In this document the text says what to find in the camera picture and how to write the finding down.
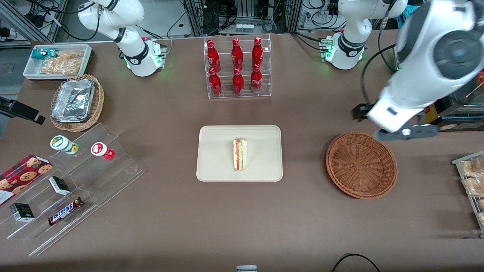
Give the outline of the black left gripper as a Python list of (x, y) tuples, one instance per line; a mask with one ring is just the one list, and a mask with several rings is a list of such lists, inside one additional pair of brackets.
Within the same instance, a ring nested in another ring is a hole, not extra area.
[(372, 108), (374, 107), (375, 104), (359, 104), (359, 106), (356, 106), (352, 110), (352, 119), (355, 120), (356, 122), (361, 122), (365, 119), (368, 119), (368, 113)]

